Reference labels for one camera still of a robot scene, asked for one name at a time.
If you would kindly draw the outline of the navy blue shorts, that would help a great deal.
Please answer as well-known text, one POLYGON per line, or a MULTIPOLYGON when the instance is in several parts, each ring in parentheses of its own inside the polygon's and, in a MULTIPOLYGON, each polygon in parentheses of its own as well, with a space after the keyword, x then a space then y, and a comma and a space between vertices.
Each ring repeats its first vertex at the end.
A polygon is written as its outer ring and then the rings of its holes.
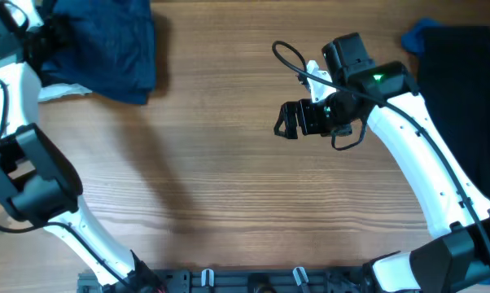
POLYGON ((42 71, 121 103, 144 105, 156 86, 155 22, 147 0, 58 0, 70 45, 42 71))

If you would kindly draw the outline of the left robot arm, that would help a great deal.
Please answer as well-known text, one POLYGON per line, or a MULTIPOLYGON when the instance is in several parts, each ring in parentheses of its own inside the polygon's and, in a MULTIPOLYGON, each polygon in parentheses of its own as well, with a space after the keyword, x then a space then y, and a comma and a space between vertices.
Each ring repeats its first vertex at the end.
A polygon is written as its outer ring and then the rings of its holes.
POLYGON ((92 270, 102 292, 165 292, 167 287, 90 211, 71 162, 38 125, 39 73, 31 44, 54 41, 59 19, 42 19, 33 2, 0 1, 0 205, 24 229, 61 239, 92 270))

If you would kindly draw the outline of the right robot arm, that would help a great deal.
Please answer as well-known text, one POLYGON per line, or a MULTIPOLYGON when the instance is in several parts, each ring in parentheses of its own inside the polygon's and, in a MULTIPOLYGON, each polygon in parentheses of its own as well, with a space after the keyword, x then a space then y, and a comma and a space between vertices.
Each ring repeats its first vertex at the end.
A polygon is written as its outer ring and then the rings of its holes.
POLYGON ((358 292, 458 292, 490 282, 490 199, 449 150, 407 67, 375 63, 358 33, 326 44, 322 56, 325 68, 306 59, 291 65, 309 97, 281 106, 274 134, 336 141, 360 122, 397 162, 431 235, 412 251, 335 274, 358 292))

